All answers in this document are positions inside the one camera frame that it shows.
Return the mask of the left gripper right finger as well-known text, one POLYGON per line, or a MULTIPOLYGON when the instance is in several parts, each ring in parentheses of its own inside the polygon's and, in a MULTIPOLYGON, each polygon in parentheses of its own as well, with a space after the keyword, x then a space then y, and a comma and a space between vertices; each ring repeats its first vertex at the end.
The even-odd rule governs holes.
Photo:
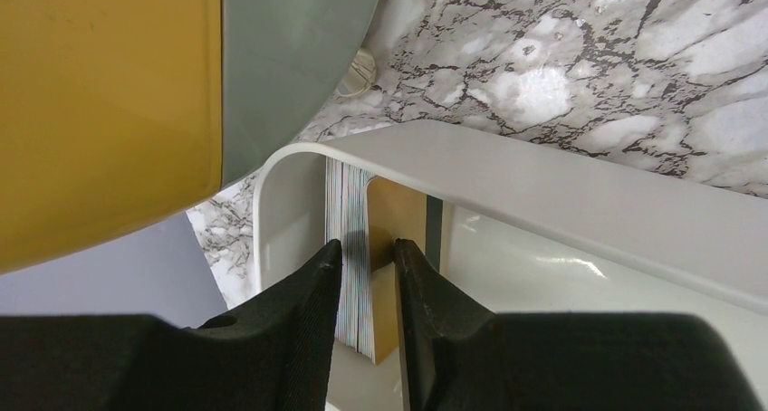
POLYGON ((705 321, 664 312, 495 313, 394 244, 407 410, 758 410, 705 321))

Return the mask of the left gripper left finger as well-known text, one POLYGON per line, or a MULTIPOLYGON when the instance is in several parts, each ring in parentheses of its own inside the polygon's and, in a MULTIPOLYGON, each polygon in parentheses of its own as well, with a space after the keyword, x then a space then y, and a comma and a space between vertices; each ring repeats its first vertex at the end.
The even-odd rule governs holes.
POLYGON ((198 328, 151 315, 4 317, 4 410, 322 410, 339 241, 198 328))

